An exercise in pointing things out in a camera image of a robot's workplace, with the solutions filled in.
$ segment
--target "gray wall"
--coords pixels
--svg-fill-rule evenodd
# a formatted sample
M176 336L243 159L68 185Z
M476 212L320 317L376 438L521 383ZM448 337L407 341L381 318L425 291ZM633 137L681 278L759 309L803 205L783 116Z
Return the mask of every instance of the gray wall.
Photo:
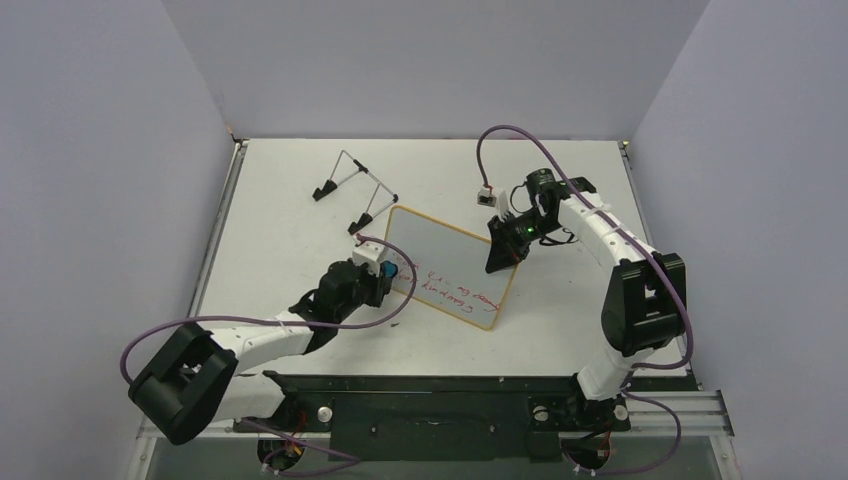
M158 0L0 12L0 471L123 476L118 356L185 315L232 142Z
M633 140L747 478L844 478L848 3L712 0Z
M244 137L636 130L707 0L163 0Z

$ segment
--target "white tabletop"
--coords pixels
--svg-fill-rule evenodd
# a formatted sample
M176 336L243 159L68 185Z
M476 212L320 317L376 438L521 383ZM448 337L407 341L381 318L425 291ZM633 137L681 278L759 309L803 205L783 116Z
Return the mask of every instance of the white tabletop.
M482 184L475 144L473 140L250 140L200 314L272 317L315 288L330 263L348 258L353 241L346 229L364 210L374 183L360 174L320 202L311 196L327 179L341 149L394 190L400 204L488 237L486 222L494 210L475 202ZM615 142L545 144L566 174L588 178L613 212L644 238ZM532 144L515 140L487 141L483 160L490 183L502 188L518 185L532 170L550 166ZM339 169L346 174L353 166L343 159ZM527 205L521 189L516 206ZM387 218L384 212L362 233L382 238ZM341 331L316 352L281 358L262 369L328 375L571 375L600 346L600 312L608 280L579 244L533 245L492 331L413 301L390 323ZM381 309L362 307L347 322L374 320L401 298L392 293ZM679 359L672 342L650 361ZM682 368L637 373L684 374Z

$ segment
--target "screw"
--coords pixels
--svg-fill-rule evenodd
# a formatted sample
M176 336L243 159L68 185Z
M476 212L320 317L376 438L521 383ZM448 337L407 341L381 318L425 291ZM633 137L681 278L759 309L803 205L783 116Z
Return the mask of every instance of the screw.
M533 418L535 418L537 422L547 422L548 409L539 405L538 407L533 409Z
M627 420L627 408L624 405L616 405L612 410L612 413L615 415L615 418L620 421Z
M318 409L318 421L327 423L333 418L333 410L330 407L321 407Z

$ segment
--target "whiteboard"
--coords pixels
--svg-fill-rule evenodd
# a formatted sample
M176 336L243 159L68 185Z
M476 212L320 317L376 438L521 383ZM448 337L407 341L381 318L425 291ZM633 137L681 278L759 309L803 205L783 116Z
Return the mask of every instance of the whiteboard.
M414 299L484 330L494 328L517 267L487 274L487 239L396 205L386 240L409 255L417 269ZM409 264L394 251L387 258L399 268L392 287L409 292Z

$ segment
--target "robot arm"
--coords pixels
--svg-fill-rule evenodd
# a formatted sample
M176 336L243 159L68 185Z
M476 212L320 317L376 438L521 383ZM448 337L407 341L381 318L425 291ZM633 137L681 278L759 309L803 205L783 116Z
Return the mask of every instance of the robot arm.
M484 188L478 203L495 207L498 214L488 222L492 238L486 272L492 273L523 261L530 244L559 228L568 228L609 275L610 282L601 314L604 341L590 362L577 374L577 382L587 400L614 398L633 365L645 360L656 349L684 333L684 325L669 293L657 278L645 257L619 237L627 230L605 205L595 187L585 178L572 182L584 197L596 206L588 209L563 181L557 181L549 169L527 176L527 191L532 208L519 216L509 212L506 195ZM613 228L597 214L604 210L618 227ZM685 302L685 269L676 254L661 255L650 245L636 239L663 267L677 293Z
M244 372L315 351L338 333L316 322L338 325L362 305L379 307L397 274L384 257L382 246L357 246L351 258L329 266L318 288L263 325L182 325L130 384L130 399L175 445L213 421L270 417L285 399L280 387L263 374Z

